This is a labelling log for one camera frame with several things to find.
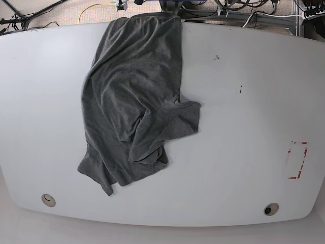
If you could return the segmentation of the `grey T-shirt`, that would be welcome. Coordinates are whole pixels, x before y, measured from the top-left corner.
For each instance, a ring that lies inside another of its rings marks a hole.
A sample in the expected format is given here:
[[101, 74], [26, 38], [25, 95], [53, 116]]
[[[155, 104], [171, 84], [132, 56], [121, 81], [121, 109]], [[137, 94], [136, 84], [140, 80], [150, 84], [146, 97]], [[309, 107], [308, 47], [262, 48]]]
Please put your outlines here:
[[168, 165], [164, 143], [197, 133], [200, 104], [181, 102], [182, 22], [147, 13], [111, 21], [81, 94], [87, 148], [78, 171], [107, 195]]

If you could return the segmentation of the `left table grommet hole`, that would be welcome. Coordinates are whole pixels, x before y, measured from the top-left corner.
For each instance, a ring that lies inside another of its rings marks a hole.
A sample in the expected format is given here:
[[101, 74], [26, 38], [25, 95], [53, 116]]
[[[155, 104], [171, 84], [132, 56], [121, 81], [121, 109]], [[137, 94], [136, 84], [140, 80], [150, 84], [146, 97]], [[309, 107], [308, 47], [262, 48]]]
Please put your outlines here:
[[56, 205], [55, 199], [49, 194], [43, 194], [41, 199], [42, 202], [48, 207], [54, 207]]

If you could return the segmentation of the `table grommet hole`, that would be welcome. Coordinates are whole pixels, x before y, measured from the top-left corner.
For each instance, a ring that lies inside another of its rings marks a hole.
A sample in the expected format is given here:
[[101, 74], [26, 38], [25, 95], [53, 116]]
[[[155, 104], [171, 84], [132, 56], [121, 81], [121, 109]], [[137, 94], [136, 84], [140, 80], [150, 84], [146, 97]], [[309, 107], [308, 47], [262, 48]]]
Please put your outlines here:
[[270, 203], [268, 204], [264, 209], [264, 214], [266, 216], [273, 216], [276, 214], [279, 210], [279, 204], [278, 203]]
[[41, 199], [42, 202], [48, 207], [54, 207], [56, 205], [55, 199], [49, 194], [43, 194]]

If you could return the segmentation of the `right table grommet hole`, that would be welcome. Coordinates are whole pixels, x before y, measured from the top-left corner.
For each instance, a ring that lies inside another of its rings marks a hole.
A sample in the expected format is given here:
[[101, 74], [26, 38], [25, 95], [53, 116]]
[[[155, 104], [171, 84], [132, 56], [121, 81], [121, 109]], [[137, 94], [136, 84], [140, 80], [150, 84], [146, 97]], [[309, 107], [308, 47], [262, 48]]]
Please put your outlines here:
[[266, 216], [273, 216], [276, 214], [279, 210], [279, 204], [278, 203], [270, 203], [268, 204], [264, 209], [264, 214]]

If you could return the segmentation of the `red tape rectangle marking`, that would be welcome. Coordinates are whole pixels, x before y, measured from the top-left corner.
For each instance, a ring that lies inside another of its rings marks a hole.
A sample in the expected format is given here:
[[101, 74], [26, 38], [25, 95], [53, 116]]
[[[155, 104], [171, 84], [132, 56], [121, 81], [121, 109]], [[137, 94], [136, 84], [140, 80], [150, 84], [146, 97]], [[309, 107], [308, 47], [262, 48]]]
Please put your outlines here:
[[308, 150], [308, 142], [292, 141], [290, 143], [285, 160], [285, 177], [288, 179], [299, 179]]

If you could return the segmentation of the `black tripod stand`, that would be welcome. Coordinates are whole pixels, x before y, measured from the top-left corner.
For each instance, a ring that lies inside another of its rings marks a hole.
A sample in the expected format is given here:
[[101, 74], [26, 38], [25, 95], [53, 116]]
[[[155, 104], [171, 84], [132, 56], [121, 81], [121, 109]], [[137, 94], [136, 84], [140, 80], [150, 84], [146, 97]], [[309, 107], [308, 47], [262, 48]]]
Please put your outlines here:
[[11, 19], [1, 18], [1, 25], [6, 25], [6, 24], [8, 25], [7, 27], [1, 29], [1, 36], [10, 33], [26, 31], [32, 20], [51, 12], [56, 7], [58, 7], [59, 5], [65, 2], [67, 2], [67, 0], [57, 1], [37, 12], [22, 15], [8, 1], [2, 1], [2, 3], [13, 12], [13, 16]]

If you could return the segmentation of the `white power strip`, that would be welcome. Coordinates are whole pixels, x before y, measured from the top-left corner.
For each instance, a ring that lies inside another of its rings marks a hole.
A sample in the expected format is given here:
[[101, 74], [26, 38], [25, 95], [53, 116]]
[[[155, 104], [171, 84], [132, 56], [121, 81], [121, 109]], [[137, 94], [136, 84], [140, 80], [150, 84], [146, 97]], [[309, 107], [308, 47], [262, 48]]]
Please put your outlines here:
[[312, 20], [312, 19], [315, 19], [315, 18], [318, 18], [318, 17], [324, 17], [325, 16], [325, 12], [320, 12], [320, 13], [309, 13], [309, 12], [306, 12], [304, 13], [304, 19], [306, 20]]

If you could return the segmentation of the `aluminium frame rail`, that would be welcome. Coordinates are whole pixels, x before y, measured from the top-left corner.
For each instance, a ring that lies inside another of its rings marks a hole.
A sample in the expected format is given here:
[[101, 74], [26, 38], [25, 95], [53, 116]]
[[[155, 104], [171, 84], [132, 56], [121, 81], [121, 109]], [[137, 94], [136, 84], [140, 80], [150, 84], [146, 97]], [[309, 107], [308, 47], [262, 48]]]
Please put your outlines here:
[[[250, 16], [248, 13], [239, 13], [239, 12], [230, 12], [228, 14], [220, 14], [208, 11], [208, 12], [198, 12], [198, 11], [190, 11], [190, 10], [180, 10], [179, 15], [183, 19], [196, 19], [196, 20], [216, 20], [216, 21], [232, 21], [238, 23], [245, 23]], [[277, 27], [296, 27], [297, 18], [280, 18], [279, 16], [267, 16], [262, 14], [254, 14], [251, 22], [261, 24], [261, 25], [269, 25], [269, 26], [277, 26]]]

